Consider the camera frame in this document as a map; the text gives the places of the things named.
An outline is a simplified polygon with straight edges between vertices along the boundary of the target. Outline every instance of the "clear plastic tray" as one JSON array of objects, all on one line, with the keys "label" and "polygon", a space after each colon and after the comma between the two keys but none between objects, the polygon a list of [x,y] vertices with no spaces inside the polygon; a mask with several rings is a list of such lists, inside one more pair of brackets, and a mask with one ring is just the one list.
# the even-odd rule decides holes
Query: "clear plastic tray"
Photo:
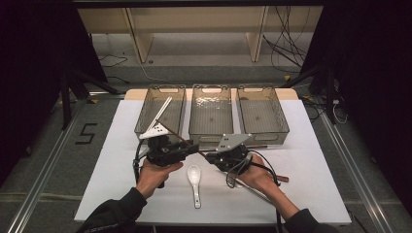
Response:
[{"label": "clear plastic tray", "polygon": [[[145,133],[154,120],[155,116],[163,106],[168,97],[172,97],[171,102],[160,117],[160,121],[168,128],[178,134],[182,134],[183,120],[186,109],[186,88],[184,85],[151,85],[143,103],[142,112],[136,123],[134,132],[137,137]],[[171,142],[178,142],[179,139],[168,134]]]},{"label": "clear plastic tray", "polygon": [[290,130],[272,84],[241,84],[236,100],[241,132],[253,135],[246,145],[284,144]]},{"label": "clear plastic tray", "polygon": [[223,134],[233,133],[230,86],[195,84],[191,99],[189,136],[201,147],[216,147]]}]

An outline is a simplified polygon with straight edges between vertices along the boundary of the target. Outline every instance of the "hand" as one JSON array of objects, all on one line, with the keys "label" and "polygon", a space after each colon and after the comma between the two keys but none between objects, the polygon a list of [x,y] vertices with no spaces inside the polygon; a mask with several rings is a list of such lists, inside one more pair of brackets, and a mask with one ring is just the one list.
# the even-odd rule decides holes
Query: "hand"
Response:
[{"label": "hand", "polygon": [[154,194],[160,184],[169,178],[169,173],[179,170],[181,167],[183,167],[182,162],[166,167],[159,167],[145,159],[143,161],[143,166],[140,169],[140,177],[136,184],[136,188],[142,193],[145,199],[148,199]]},{"label": "hand", "polygon": [[[256,154],[253,154],[252,161],[264,166],[263,160]],[[299,211],[297,206],[273,182],[272,175],[266,170],[252,165],[238,178],[247,186],[261,191],[269,198],[284,220],[290,219]]]},{"label": "hand", "polygon": [[[264,166],[261,157],[255,153],[252,154],[252,161]],[[275,184],[273,182],[273,177],[269,172],[253,165],[249,166],[248,170],[240,175],[238,179],[247,186],[259,191],[263,191],[266,187],[273,186],[273,184]]]}]

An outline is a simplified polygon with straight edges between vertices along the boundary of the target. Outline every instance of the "white spoon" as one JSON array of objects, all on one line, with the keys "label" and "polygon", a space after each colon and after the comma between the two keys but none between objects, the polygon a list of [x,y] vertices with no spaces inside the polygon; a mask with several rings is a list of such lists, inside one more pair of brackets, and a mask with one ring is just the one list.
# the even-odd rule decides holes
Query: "white spoon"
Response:
[{"label": "white spoon", "polygon": [[193,197],[194,197],[194,208],[200,208],[200,197],[199,197],[199,183],[200,183],[200,168],[196,165],[191,165],[188,168],[188,178],[193,186]]}]

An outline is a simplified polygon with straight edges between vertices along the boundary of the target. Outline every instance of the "black sleeve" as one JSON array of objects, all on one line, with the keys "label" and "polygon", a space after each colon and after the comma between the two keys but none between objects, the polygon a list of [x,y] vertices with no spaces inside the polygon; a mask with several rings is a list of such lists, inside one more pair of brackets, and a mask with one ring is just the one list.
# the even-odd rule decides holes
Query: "black sleeve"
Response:
[{"label": "black sleeve", "polygon": [[294,214],[285,222],[285,227],[290,233],[338,233],[336,228],[318,223],[308,209]]},{"label": "black sleeve", "polygon": [[98,206],[77,232],[98,232],[109,229],[133,232],[134,221],[142,213],[146,204],[142,194],[132,187],[119,201],[108,200]]}]

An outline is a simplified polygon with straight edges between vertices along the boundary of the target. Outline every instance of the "white tabletop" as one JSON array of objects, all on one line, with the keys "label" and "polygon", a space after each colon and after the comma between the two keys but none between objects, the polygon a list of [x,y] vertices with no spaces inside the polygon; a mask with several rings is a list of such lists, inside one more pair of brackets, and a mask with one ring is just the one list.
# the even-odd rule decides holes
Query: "white tabletop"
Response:
[{"label": "white tabletop", "polygon": [[[260,150],[276,173],[290,178],[281,189],[299,209],[308,208],[318,222],[345,225],[351,222],[327,167],[312,125],[300,100],[281,100],[291,132],[285,143]],[[120,199],[135,185],[132,160],[138,145],[134,128],[143,101],[122,100],[86,188],[75,220],[84,221],[108,199]],[[235,133],[240,133],[233,103]],[[182,136],[189,138],[190,102]],[[190,155],[184,167],[172,173],[165,188],[157,189],[137,219],[152,225],[273,225],[275,209],[245,187],[229,188],[225,174],[200,154]],[[187,177],[190,165],[200,167],[201,208],[195,209]]]}]

